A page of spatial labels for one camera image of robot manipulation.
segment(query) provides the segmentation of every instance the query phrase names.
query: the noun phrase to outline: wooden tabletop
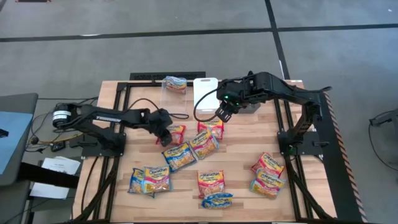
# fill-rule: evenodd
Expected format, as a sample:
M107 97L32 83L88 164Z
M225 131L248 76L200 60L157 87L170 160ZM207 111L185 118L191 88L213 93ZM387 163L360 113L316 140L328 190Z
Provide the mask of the wooden tabletop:
M303 88L300 80L288 81ZM98 106L113 108L117 81L105 81L99 94ZM160 105L162 90L159 87L133 87L129 102L139 98L149 98ZM197 122L192 117L193 89L187 90L188 120L173 119L174 124L187 127L185 140L197 134ZM294 122L298 120L301 106L290 104ZM134 108L155 108L146 101L140 101ZM281 106L282 116L286 121L284 107ZM95 124L107 127L108 123L95 121ZM220 141L217 153L198 161L171 175L174 190L162 192L155 198L146 195L127 193L132 168L143 169L144 166L164 166L166 161L161 154L169 147L155 145L156 137L143 129L126 128L127 143L124 155L120 159L116 182L116 192L113 201L111 222L269 222L293 221L294 211L290 196L289 184L286 183L278 198L270 200L249 191L254 178L250 167L255 164L263 152L269 152L281 164L284 160L279 153L276 132L278 123L275 106L272 101L262 104L254 114L234 114L231 120L224 124L224 138ZM331 198L328 180L323 164L314 156L302 156L303 169L309 191L318 203L331 216L336 216ZM94 158L88 158L83 163L80 181L77 188L73 214L80 214L83 189ZM84 206L86 207L98 188L103 158L99 158L88 182ZM226 192L232 193L233 206L224 210L207 210L201 208L198 198L197 172L206 170L224 170ZM286 171L281 175L287 179ZM305 217L302 195L297 189L302 216ZM104 218L108 192L105 192L101 203L100 218Z

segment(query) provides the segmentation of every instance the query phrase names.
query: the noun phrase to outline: ramen package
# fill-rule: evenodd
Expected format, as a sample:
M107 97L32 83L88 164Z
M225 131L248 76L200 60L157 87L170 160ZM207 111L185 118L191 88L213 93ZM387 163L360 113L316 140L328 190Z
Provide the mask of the ramen package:
M203 208L207 209L228 208L232 205L232 194L229 193L211 194L205 197L201 205Z
M130 187L129 190L127 191L128 193L133 193L133 194L143 194L144 191L142 190L142 181L144 180L144 171L133 168L132 169L132 174L130 178ZM151 197L155 197L155 193L149 193L146 194Z
M256 173L260 168L264 169L268 175L278 178L284 170L284 166L280 165L268 152L260 157L257 163L251 167L251 170Z
M145 167L142 189L145 194L173 190L170 181L170 166Z
M198 122L198 133L210 129L211 133L217 138L222 139L224 133L224 122L218 118L207 122Z
M166 162L170 165L171 172L175 172L179 168L196 162L196 159L187 143L168 149L162 152L162 154L165 157Z
M275 199L284 184L285 180L269 175L264 169L258 169L256 178L251 182L250 190L269 199Z
M185 132L185 125L170 125L167 127L167 130L170 131L172 135L172 142L173 145L180 145L184 140L184 132ZM156 144L160 143L160 139L157 138Z
M224 172L198 172L199 198L225 191Z
M209 129L199 133L189 144L199 159L204 159L218 149L218 142Z
M177 93L185 93L187 90L187 80L185 78L166 77L163 79L166 82L166 89Z

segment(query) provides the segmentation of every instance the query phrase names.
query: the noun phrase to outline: black metal frame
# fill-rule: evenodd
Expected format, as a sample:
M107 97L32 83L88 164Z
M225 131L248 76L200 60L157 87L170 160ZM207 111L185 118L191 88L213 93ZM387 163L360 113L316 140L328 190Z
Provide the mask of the black metal frame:
M128 106L129 106L129 98L130 98L130 92L131 92L131 88L132 87L154 87L154 86L162 86L161 82L145 82L145 83L118 83L118 91L116 93L115 96L115 103L114 103L114 109L118 108L119 102L120 102L120 90L121 89L126 89L126 94L124 96L124 102L123 102L123 110L125 110ZM274 104L275 104L275 111L276 111L276 116L277 116L277 121L278 121L278 125L279 125L279 131L283 132L285 131L284 128L284 123L283 123L283 117L282 117L282 113L280 110L280 104L278 100L274 100ZM290 106L288 102L284 102L284 106L285 106L285 110L286 110L286 114L287 114L287 122L289 124L289 128L293 127L293 119L292 119L292 113L290 111ZM317 129L319 128L320 130L325 130L325 128L322 128L326 123L330 123L330 120L328 119L328 114L325 114L325 110L328 110L327 105L325 104L325 99L323 99L322 103L321 103L321 107L322 107L322 111L323 111L323 115L326 115L326 119L324 119L322 122L316 122L314 123L314 125L317 127ZM329 127L329 125L325 125L326 129L328 129L328 131L326 131L326 134L322 134L320 133L320 139L327 139L329 141L333 141L333 139L330 139L331 137L333 137L333 132L331 132L331 127ZM124 126L120 126L119 132L123 132L124 131ZM301 211L300 211L300 205L299 205L299 198L297 196L297 191L295 188L295 184L298 185L298 187L300 189L306 188L306 182L305 182L305 175L304 175L304 170L303 170L303 165L302 165L302 161L300 158L300 155L297 155L296 159L296 165L297 165L297 173L293 170L293 167L291 166L291 161L290 158L288 156L285 156L285 162L286 164L290 164L286 166L287 169L287 173L288 173L288 179L289 179L289 185L290 185L290 194L292 196L292 206L294 208L294 215L295 215L295 219L296 222L307 222L307 223L332 223L332 222L337 222L337 223L349 223L349 221L353 221L353 222L360 222L361 221L361 217L360 216L356 216L355 214L351 214L349 218L347 217L340 217L341 219L345 219L347 221L339 221L339 220L326 220L326 219L313 219L313 213L312 213L312 207L310 205L309 200L311 201L315 201L315 199L313 199L313 197L310 195L310 193L307 191L307 193L303 192L303 194L305 195L304 199L304 203L305 203L305 213L306 213L306 217L303 218L301 216ZM101 176L100 176L100 182L99 182L99 188L101 186L103 186L103 182L105 180L106 177L106 173L108 170L108 164L109 164L109 158L105 157L104 161L103 161L103 166L102 166L102 170L101 170ZM114 158L114 165L113 168L118 168L119 165L119 157L115 157ZM98 202L95 210L94 210L94 215L93 215L93 219L92 220L87 220L87 221L78 221L76 223L90 223L90 222L103 222L103 223L109 223L110 222L110 218L111 218L111 212L112 212L112 206L113 206L113 198L114 198L114 190L115 190L115 186L116 186L116 177L112 180L112 182L109 185L109 195L108 195L108 201L106 204L106 213L105 213L105 218L104 219L98 219L99 218L99 212L100 212L100 203L101 201ZM355 208L358 209L357 207L352 207L350 204L348 204L348 206L350 207L350 211L355 211Z

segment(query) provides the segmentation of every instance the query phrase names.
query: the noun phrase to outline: wire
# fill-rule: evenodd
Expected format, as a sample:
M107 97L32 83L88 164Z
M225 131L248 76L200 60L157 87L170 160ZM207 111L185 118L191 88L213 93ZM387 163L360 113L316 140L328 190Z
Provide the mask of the wire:
M390 112L390 111L381 113L381 114L377 115L377 116L374 117L374 118L377 118L378 116L383 115L383 114L388 113L388 112ZM388 168L390 168L390 169L392 169L392 170L398 171L398 169L395 169L395 168L391 167L390 165L388 165L386 162L384 162L384 161L380 158L380 156L377 154L376 150L374 149L373 142L372 142L371 126L372 126L372 125L369 124L369 127L368 127L368 134L369 134L369 141L371 142L373 152L375 153L375 155L377 156L377 158L380 160L380 162L382 162L384 165L386 165L386 167L388 167Z
M7 221L5 221L4 224L7 223L7 222L9 222L9 221L11 221L11 220L13 220L14 218L18 217L19 215L25 213L26 211L31 210L32 208L38 207L39 205L42 205L42 204L44 204L45 202L48 202L49 200L53 200L53 199L57 199L57 198L48 198L47 200L44 200L43 202L40 202L40 203L38 203L37 205L32 206L32 207L30 207L30 208L24 210L23 212L18 213L17 215L14 215L13 217L11 217L11 218L8 219Z
M291 159L290 161L292 162L293 160L295 160L297 158L297 155L294 155L293 159Z
M40 114L40 115L36 116L36 117L32 120L32 125L30 126L30 131L32 131L32 136L37 137L37 136L36 136L36 132L39 131L39 130L43 127L43 124L44 124L44 122L45 122L45 119L47 118L47 116L48 116L50 113L51 113L51 111L49 111L49 112L47 112L47 113ZM45 117L43 118L42 123L40 124L40 126L39 126L35 131L33 131L33 124L34 124L35 120L36 120L37 118L43 116L43 115L45 115Z
M86 185L85 185L85 188L83 190L83 196L81 198L81 214L83 214L83 206L84 206L84 203L85 203L85 196L86 196L86 190L87 190L88 181L90 179L91 173L93 172L94 166L97 163L97 160L98 160L98 157L95 157L93 165L91 165L90 171L88 173L88 177L87 177L87 180L86 180Z
M217 90L221 89L221 87L222 87L222 85L220 85L219 87L215 88L214 90L211 90L210 92L204 94L203 97L200 98L200 100L198 101L198 103L195 104L195 106L193 107L193 117L195 118L195 120L197 120L197 121L199 121L199 122L208 122L208 121L211 121L211 120L213 120L213 119L215 119L215 118L217 117L217 115L214 114L211 118L208 118L208 119L199 119L199 118L197 118L197 107L198 107L199 103L200 103L203 99L205 99L208 95L210 95L210 94L216 92Z
M159 107L158 107L152 100L150 100L150 99L148 99L148 98L139 98L138 100L136 100L136 101L134 101L132 104L130 104L129 108L126 109L126 110L124 110L123 113L127 112L127 111L128 111L129 109L131 109L138 101L141 101L141 100L146 100L146 101L148 101L149 103L151 103L152 105L154 105L154 107L155 107L157 110L159 110ZM171 117L177 118L177 119L188 119L188 118L189 118L189 115L188 115L188 114L182 114L182 113L170 113L169 115L170 115Z
M79 136L82 136L83 135L83 133L80 133L80 134L75 134L74 136L71 136L71 137L69 137L69 138L64 138L64 139L59 139L59 140L56 140L56 141L39 141L39 142L41 142L41 143L44 143L44 144L51 144L51 143L58 143L58 142L63 142L63 141L69 141L69 140L71 140L71 139L75 139L75 138L77 138L77 137L79 137Z

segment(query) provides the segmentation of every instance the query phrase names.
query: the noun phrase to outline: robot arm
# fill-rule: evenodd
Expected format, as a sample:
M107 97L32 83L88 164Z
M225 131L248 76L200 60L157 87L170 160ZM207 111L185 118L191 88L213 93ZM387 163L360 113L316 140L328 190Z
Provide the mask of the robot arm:
M217 90L217 99L221 100L216 111L217 117L228 122L232 114L250 104L265 103L273 99L287 100L302 105L302 115L294 128L288 130L288 142L295 147L303 141L303 135L312 125L314 118L321 118L319 94L330 90L310 91L287 84L268 72L253 74L243 78L223 80Z
M124 144L123 133L115 133L111 128L101 128L93 124L93 120L112 121L132 129L145 129L157 136L163 146L172 140L170 132L166 129L172 124L172 120L165 109L152 113L149 109L118 111L67 103L58 105L53 112L53 126L57 129L76 129L97 138L103 147L111 150Z

